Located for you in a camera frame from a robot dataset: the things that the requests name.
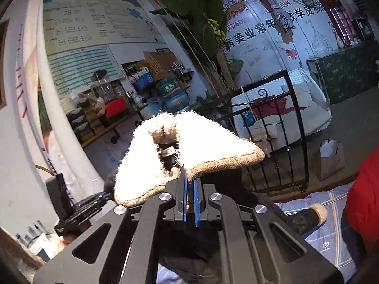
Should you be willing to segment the black quilted shearling jacket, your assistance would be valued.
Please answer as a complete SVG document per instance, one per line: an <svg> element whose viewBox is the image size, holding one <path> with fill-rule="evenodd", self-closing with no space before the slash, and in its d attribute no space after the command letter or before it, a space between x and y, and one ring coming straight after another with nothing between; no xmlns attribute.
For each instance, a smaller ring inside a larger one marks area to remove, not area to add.
<svg viewBox="0 0 379 284"><path fill-rule="evenodd" d="M286 215L266 195L243 186L242 168L264 157L254 143L195 112L161 113L135 129L115 175L114 199L127 207L143 204L185 170L189 181L214 184L237 204L264 204L300 235L322 225L328 212L321 204ZM217 237L210 230L169 230L161 237L159 262L186 283L220 283Z"/></svg>

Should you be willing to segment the blue water jug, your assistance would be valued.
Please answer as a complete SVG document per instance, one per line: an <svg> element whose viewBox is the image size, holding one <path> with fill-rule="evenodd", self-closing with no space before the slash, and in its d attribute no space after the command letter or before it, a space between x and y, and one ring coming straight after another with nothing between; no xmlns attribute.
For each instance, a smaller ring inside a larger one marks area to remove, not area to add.
<svg viewBox="0 0 379 284"><path fill-rule="evenodd" d="M190 99L175 75L171 74L159 80L155 87L170 113L176 113L189 106Z"/></svg>

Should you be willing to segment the black iron bed footboard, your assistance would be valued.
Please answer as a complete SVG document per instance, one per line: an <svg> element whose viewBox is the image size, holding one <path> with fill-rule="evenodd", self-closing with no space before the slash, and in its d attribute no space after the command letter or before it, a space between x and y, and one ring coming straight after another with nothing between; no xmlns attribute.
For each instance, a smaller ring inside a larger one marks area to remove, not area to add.
<svg viewBox="0 0 379 284"><path fill-rule="evenodd" d="M285 126L280 112L279 101L289 96L295 114L294 127L300 138L289 142L290 128ZM284 146L275 147L278 137L269 133L267 116L263 109L269 105L275 108L279 117L277 134L283 134ZM301 111L288 71L279 71L259 82L251 83L215 98L202 102L194 110L225 126L237 134L236 119L239 117L248 134L247 140L254 142L264 152L264 160L250 165L242 172L243 184L252 192L278 197L282 194L304 193L308 190L310 178L308 168L307 141Z"/></svg>

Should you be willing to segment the white hanging swing sofa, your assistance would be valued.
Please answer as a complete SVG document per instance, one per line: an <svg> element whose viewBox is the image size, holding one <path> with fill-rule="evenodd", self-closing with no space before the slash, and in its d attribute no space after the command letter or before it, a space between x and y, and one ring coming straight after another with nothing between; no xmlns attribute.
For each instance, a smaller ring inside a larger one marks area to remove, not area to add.
<svg viewBox="0 0 379 284"><path fill-rule="evenodd" d="M332 118L331 110L322 90L302 68L289 72L298 99L304 133L306 136L326 129ZM233 97L233 111L248 109L247 101L260 102L281 95L289 90L284 78L264 84L259 88ZM233 117L240 137L252 139L265 151L281 149L301 139L298 119L290 96L270 101L263 106Z"/></svg>

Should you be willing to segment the brown paper shopping bag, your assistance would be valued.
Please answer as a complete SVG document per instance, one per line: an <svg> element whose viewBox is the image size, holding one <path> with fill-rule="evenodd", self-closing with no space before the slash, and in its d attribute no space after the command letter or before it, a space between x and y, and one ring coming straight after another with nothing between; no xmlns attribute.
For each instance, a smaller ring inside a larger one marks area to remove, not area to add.
<svg viewBox="0 0 379 284"><path fill-rule="evenodd" d="M312 158L313 172L319 181L325 180L345 167L344 146L327 138Z"/></svg>

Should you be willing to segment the blue plaid bed sheet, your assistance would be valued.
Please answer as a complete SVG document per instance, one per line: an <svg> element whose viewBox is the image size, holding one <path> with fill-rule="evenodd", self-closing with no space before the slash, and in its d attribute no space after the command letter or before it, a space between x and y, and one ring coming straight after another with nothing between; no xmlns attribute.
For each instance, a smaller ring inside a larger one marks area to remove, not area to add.
<svg viewBox="0 0 379 284"><path fill-rule="evenodd" d="M307 243L313 246L323 257L342 273L345 281L353 276L365 258L365 245L361 236L350 228L345 206L347 193L354 182L339 185L329 191L314 192L302 199L294 199L275 205L285 215L294 215L313 204L319 203L328 211L326 222L303 235ZM175 267L166 262L159 265L157 283L220 283L220 276L207 267L201 267L195 274L185 268Z"/></svg>

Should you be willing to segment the large green leafy plant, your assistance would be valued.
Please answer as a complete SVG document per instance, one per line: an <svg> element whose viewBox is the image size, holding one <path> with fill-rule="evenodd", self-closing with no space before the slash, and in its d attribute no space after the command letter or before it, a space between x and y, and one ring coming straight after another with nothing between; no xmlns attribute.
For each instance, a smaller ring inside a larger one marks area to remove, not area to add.
<svg viewBox="0 0 379 284"><path fill-rule="evenodd" d="M157 0L156 13L176 19L174 24L200 63L216 95L236 89L226 54L227 12L222 0Z"/></svg>

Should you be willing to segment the red puffy garment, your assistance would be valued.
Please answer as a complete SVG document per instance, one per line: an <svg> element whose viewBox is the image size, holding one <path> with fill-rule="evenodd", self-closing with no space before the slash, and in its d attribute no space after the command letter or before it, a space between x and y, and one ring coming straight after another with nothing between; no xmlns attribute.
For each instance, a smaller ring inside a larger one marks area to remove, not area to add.
<svg viewBox="0 0 379 284"><path fill-rule="evenodd" d="M378 147L360 165L359 173L347 193L345 207L349 226L371 251L378 242Z"/></svg>

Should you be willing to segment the green patterned cabinet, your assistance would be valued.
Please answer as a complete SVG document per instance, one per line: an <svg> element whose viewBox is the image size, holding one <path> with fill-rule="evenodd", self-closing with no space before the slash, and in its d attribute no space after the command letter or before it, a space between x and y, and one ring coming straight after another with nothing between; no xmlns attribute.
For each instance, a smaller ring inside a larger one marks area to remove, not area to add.
<svg viewBox="0 0 379 284"><path fill-rule="evenodd" d="M307 66L333 105L378 86L377 60L378 42L371 40L311 57Z"/></svg>

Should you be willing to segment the red phone booth cabinet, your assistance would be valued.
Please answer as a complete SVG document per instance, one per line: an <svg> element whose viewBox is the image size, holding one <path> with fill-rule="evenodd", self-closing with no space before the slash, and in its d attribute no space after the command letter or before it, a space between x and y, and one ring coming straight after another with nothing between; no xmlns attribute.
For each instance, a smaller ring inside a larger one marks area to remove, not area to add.
<svg viewBox="0 0 379 284"><path fill-rule="evenodd" d="M319 0L345 46L356 38L355 28L340 0Z"/></svg>

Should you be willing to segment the white info wall board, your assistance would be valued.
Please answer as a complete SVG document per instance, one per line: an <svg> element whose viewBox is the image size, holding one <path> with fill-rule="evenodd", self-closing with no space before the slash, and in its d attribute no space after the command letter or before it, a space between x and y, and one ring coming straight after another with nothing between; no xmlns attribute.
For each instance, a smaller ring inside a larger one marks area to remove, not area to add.
<svg viewBox="0 0 379 284"><path fill-rule="evenodd" d="M163 43L137 0L44 0L48 55L95 45Z"/></svg>

